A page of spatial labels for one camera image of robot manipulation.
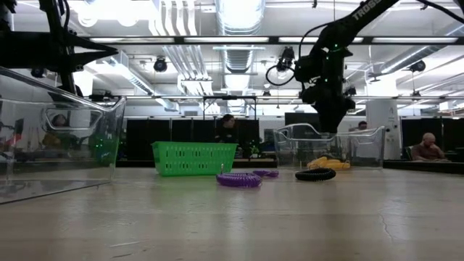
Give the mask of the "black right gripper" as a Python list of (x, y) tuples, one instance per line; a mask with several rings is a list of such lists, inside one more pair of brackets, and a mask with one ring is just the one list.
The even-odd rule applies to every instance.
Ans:
[(322, 133), (338, 133), (338, 127), (344, 115), (356, 106), (355, 102), (349, 96), (344, 95), (338, 86), (320, 81), (303, 88), (301, 100), (318, 112)]

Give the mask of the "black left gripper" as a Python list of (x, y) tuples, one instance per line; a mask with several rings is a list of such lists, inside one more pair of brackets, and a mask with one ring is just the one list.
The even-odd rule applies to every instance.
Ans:
[[(53, 66), (55, 73), (81, 71), (83, 70), (83, 66), (89, 62), (117, 54), (116, 48), (77, 36), (74, 30), (54, 30), (53, 39), (55, 40), (56, 49), (54, 57), (55, 66)], [(99, 51), (75, 54), (74, 46)]]

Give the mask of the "black spring keychain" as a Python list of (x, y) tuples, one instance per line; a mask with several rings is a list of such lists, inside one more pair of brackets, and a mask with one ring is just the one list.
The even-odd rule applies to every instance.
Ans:
[(331, 168), (319, 167), (312, 170), (299, 171), (295, 178), (299, 181), (327, 181), (336, 176), (336, 171)]

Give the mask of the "black monitor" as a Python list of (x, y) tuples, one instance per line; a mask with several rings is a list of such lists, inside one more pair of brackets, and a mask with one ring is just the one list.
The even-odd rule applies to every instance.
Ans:
[(286, 112), (285, 125), (291, 126), (292, 138), (320, 138), (320, 123), (316, 113)]

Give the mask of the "clear plastic bin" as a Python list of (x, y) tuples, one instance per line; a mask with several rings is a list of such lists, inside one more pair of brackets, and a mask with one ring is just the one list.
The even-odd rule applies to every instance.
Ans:
[[(125, 103), (103, 107), (0, 67), (0, 204), (109, 183)], [(51, 124), (58, 114), (69, 127)], [(45, 149), (50, 129), (76, 136), (77, 145)]]
[(291, 126), (273, 131), (275, 157), (279, 168), (309, 170), (307, 164), (319, 157), (349, 162), (350, 169), (381, 168), (384, 160), (383, 127), (347, 133), (320, 133), (320, 138), (292, 138)]

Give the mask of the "white pillar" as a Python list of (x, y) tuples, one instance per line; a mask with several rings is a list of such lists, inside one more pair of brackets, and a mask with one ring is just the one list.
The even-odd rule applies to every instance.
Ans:
[(370, 128), (384, 126), (384, 159), (399, 160), (402, 140), (397, 101), (393, 99), (368, 100), (366, 116)]

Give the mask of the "black metal stand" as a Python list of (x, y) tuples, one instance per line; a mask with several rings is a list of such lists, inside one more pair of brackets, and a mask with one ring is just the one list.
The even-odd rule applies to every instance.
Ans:
[(237, 96), (237, 95), (213, 95), (202, 97), (202, 117), (205, 120), (207, 110), (218, 100), (221, 101), (238, 101), (244, 102), (245, 107), (251, 107), (253, 111), (253, 119), (257, 119), (257, 97), (256, 96)]

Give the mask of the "black beam with light strips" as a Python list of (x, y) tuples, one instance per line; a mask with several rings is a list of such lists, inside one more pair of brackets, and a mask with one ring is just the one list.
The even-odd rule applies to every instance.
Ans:
[[(301, 38), (296, 36), (120, 36), (87, 39), (108, 45), (297, 45), (301, 41)], [(355, 37), (352, 45), (464, 46), (464, 36), (360, 36)]]

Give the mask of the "green plastic basket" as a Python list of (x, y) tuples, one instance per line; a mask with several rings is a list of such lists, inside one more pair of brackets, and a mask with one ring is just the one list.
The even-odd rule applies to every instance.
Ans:
[(155, 141), (155, 168), (162, 177), (230, 172), (237, 144)]

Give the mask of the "black partition wall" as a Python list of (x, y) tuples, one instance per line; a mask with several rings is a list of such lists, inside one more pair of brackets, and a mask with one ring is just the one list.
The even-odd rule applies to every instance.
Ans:
[(129, 120), (124, 154), (129, 161), (152, 161), (155, 141), (213, 142), (219, 120)]
[(436, 137), (435, 144), (452, 162), (464, 162), (464, 118), (403, 118), (401, 119), (402, 158), (411, 159), (412, 149), (425, 133)]

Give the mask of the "silver ventilation duct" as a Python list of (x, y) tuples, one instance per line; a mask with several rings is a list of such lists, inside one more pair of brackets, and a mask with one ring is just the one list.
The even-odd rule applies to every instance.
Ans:
[[(265, 0), (215, 0), (218, 34), (255, 36), (260, 33)], [(230, 73), (246, 73), (252, 66), (253, 45), (226, 46), (225, 68)]]

